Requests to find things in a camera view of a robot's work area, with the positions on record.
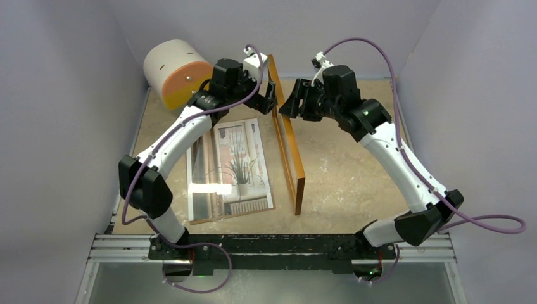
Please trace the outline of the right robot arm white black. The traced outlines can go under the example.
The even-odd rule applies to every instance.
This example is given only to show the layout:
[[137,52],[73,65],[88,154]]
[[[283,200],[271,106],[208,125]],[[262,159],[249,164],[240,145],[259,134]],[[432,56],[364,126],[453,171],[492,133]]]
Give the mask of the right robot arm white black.
[[356,234],[355,248],[365,258],[381,246],[406,242],[420,246],[452,217],[464,197],[458,189],[447,189],[415,157],[405,142],[398,143],[397,125],[376,99],[361,97],[355,73],[346,65],[326,68],[322,79],[296,79],[293,90],[280,107],[281,115],[318,122],[337,121],[382,165],[402,193],[408,210],[384,220],[375,220]]

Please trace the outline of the wooden picture frame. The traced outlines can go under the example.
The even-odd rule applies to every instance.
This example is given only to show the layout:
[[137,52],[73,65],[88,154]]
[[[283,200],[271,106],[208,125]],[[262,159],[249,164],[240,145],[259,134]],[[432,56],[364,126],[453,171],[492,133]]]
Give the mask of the wooden picture frame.
[[277,102],[276,107],[272,110],[272,119],[277,134],[293,213],[298,216],[302,213],[306,174],[291,120],[279,113],[280,107],[284,104],[284,92],[274,57],[270,54],[268,58],[268,77],[275,84],[274,97]]

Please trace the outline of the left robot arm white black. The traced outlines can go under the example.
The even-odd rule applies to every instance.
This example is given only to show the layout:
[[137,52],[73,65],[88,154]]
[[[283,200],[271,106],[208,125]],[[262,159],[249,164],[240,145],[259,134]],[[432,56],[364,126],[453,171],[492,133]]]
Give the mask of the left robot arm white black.
[[164,250],[174,259],[187,255],[188,230],[174,215],[173,194],[166,183],[171,169],[186,151],[235,106],[246,105],[262,114],[275,106],[275,85],[259,93],[269,57],[253,54],[242,62],[220,59],[212,76],[202,81],[179,118],[137,156],[123,156],[118,163],[120,196],[165,240]]

